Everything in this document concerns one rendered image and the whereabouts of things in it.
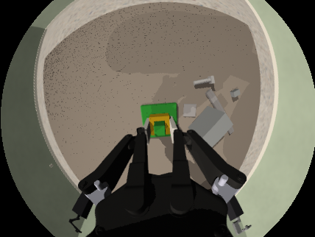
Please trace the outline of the yellow square nut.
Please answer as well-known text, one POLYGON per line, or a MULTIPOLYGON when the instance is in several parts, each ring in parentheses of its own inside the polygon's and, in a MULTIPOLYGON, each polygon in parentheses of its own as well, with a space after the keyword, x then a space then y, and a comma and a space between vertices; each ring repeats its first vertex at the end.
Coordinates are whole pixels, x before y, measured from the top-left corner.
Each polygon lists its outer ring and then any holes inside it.
POLYGON ((150 123, 151 135, 155 135, 154 134, 155 121, 165 121, 166 135, 170 134, 169 113, 150 114, 149 123, 150 123))

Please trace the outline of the green square peg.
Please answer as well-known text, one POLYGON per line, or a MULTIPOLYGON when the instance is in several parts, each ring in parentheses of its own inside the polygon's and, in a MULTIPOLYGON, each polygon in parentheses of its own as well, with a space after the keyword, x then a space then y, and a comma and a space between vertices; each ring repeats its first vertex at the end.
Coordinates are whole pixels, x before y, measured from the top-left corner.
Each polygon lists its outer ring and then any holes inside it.
MULTIPOLYGON (((177 103, 172 102, 152 105, 141 105, 141 116, 143 125, 146 119, 149 118, 150 114, 159 113, 169 113, 169 116, 172 116, 175 124, 177 124, 177 103)), ((155 135, 151 135, 150 138, 171 136, 171 133, 170 135, 166 135, 165 121, 155 121, 154 131, 155 135)))

